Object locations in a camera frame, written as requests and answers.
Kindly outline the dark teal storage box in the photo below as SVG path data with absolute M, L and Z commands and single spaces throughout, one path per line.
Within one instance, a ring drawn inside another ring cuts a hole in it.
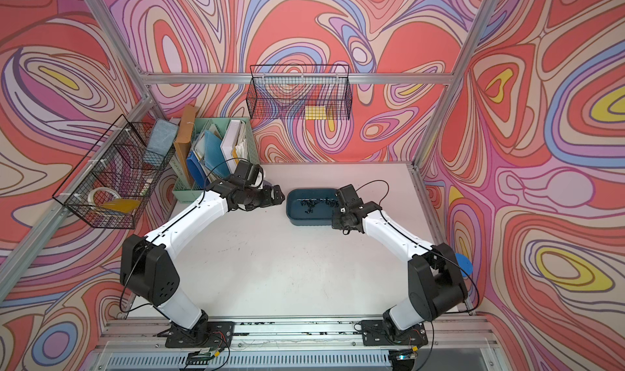
M 286 216 L 295 226 L 331 226 L 339 206 L 336 189 L 296 189 L 286 197 Z

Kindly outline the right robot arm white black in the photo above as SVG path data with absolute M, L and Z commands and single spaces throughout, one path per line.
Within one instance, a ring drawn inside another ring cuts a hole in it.
M 433 322 L 468 298 L 468 289 L 456 253 L 447 244 L 426 241 L 392 220 L 375 202 L 364 202 L 353 185 L 335 192 L 338 207 L 332 228 L 343 234 L 364 234 L 390 250 L 406 264 L 406 299 L 383 314 L 389 335 Z

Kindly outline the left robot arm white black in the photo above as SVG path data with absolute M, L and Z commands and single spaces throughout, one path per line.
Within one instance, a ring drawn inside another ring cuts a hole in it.
M 281 205 L 279 185 L 265 182 L 258 164 L 242 159 L 234 173 L 203 188 L 200 196 L 161 227 L 122 243 L 120 284 L 145 299 L 175 326 L 193 330 L 204 312 L 185 294 L 174 260 L 210 224 L 231 211 Z

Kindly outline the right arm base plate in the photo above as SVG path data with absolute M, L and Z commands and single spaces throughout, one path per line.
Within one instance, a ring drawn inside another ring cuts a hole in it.
M 360 326 L 363 345 L 366 347 L 408 346 L 421 348 L 428 345 L 428 337 L 423 324 L 406 330 L 398 330 L 385 320 L 362 320 Z

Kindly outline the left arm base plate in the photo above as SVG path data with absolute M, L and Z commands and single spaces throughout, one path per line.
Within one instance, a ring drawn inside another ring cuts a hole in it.
M 200 321 L 191 329 L 172 323 L 165 337 L 166 348 L 226 349 L 234 337 L 234 322 Z

